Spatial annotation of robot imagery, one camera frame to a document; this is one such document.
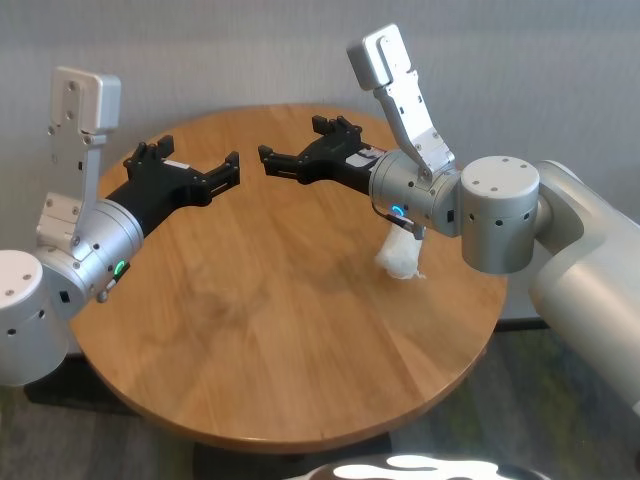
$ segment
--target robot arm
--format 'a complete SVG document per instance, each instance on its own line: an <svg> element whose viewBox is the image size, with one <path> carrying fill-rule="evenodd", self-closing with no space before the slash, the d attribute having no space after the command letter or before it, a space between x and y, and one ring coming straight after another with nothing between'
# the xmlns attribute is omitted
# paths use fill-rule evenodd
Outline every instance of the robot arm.
<svg viewBox="0 0 640 480"><path fill-rule="evenodd" d="M52 81L49 191L32 254L0 251L0 384L23 385L67 353L67 322L104 302L144 238L173 211L209 205L239 183L238 154L201 173L168 160L173 139L141 143L125 160L128 180L98 199L102 147L116 128L120 81L57 68Z"/></svg>
<svg viewBox="0 0 640 480"><path fill-rule="evenodd" d="M456 170L395 25L348 54L400 147L371 167L374 209L416 237L460 235L464 260L489 274L526 267L538 240L554 257L532 282L536 311L640 414L640 227L555 162L496 156Z"/></svg>

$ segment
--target round wooden table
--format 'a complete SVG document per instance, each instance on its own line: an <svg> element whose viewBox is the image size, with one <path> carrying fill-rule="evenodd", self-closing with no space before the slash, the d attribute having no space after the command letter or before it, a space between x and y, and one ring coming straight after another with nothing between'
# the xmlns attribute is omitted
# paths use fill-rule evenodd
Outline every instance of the round wooden table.
<svg viewBox="0 0 640 480"><path fill-rule="evenodd" d="M240 153L241 183L174 213L106 304L72 323L87 358L130 407L194 440L269 453L338 447L398 427L469 372L506 280L429 232L426 279L374 262L389 224L337 183L267 177L261 143L297 154L314 114L343 114L393 148L380 119L322 106L232 110L170 130L172 159L199 170ZM102 193L126 178L114 167Z"/></svg>

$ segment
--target blue led light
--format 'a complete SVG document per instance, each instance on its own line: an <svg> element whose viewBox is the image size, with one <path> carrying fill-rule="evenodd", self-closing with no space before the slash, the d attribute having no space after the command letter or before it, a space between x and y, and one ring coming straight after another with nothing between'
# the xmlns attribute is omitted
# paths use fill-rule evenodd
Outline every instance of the blue led light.
<svg viewBox="0 0 640 480"><path fill-rule="evenodd" d="M404 210L398 205L393 205L391 211L400 217L404 217Z"/></svg>

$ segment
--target cylindrical joint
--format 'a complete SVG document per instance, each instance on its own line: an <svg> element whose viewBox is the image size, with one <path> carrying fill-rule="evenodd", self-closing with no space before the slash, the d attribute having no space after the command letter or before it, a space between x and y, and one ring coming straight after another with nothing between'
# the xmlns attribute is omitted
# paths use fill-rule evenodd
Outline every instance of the cylindrical joint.
<svg viewBox="0 0 640 480"><path fill-rule="evenodd" d="M374 205L419 225L429 226L435 195L431 182L420 175L418 165L401 150L387 152L369 179L369 196Z"/></svg>
<svg viewBox="0 0 640 480"><path fill-rule="evenodd" d="M485 273L513 273L533 256L540 176L513 157L485 157L462 171L462 257Z"/></svg>
<svg viewBox="0 0 640 480"><path fill-rule="evenodd" d="M36 257L1 250L0 265L0 385L19 386L60 365L68 327L51 305Z"/></svg>
<svg viewBox="0 0 640 480"><path fill-rule="evenodd" d="M58 315L68 320L113 280L118 265L128 263L144 241L136 219L110 200L96 203L82 229L91 253L82 261L53 247L41 246L42 262Z"/></svg>

